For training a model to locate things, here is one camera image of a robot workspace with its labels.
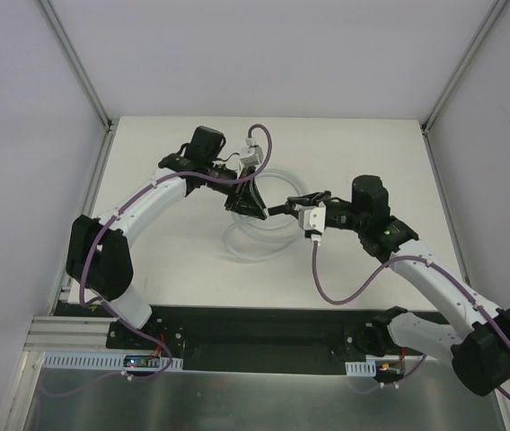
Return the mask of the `black T-shaped hose fitting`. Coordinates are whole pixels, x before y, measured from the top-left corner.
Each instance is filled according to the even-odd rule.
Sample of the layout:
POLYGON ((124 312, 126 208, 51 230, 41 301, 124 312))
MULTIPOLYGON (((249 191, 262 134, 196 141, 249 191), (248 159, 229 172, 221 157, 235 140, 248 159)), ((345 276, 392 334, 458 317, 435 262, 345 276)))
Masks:
POLYGON ((288 208, 285 205, 270 207, 268 209, 269 216, 277 216, 277 215, 285 215, 287 213, 288 208))

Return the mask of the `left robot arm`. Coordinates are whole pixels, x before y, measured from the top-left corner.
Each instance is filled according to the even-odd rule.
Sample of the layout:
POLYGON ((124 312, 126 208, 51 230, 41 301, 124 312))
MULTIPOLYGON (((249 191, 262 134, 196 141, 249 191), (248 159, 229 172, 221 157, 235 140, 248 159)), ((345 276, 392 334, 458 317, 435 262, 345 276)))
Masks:
POLYGON ((149 321, 151 306, 133 285, 130 248, 137 237, 165 210, 202 187, 224 195, 224 209, 230 213, 259 220, 268 216, 255 179, 267 167, 272 148, 261 148, 247 136, 237 154, 238 166, 231 169, 220 157, 225 144, 222 132, 197 127, 188 143, 162 158, 140 190, 103 214, 80 215, 72 224, 67 275, 128 325, 126 337, 136 348, 150 348, 158 331, 149 321))

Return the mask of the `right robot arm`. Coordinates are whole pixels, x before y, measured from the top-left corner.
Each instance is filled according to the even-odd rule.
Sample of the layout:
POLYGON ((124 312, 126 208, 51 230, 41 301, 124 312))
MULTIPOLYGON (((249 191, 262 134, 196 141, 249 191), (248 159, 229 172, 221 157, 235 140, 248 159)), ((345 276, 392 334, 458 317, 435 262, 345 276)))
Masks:
POLYGON ((359 294, 335 300, 327 296, 318 272, 319 246, 328 228, 357 234, 364 250, 410 282, 446 319, 425 321, 393 307, 377 316, 366 332, 365 351, 389 355, 410 347, 450 365, 463 385, 485 396, 510 379, 510 308, 478 294, 434 260, 433 253, 407 224, 391 215, 389 193, 374 175, 356 177, 349 201, 329 191, 289 197, 267 208, 253 181, 232 188, 227 210, 240 216, 265 219, 288 215, 297 219, 312 242, 312 276, 321 298, 332 305, 347 304, 359 294))

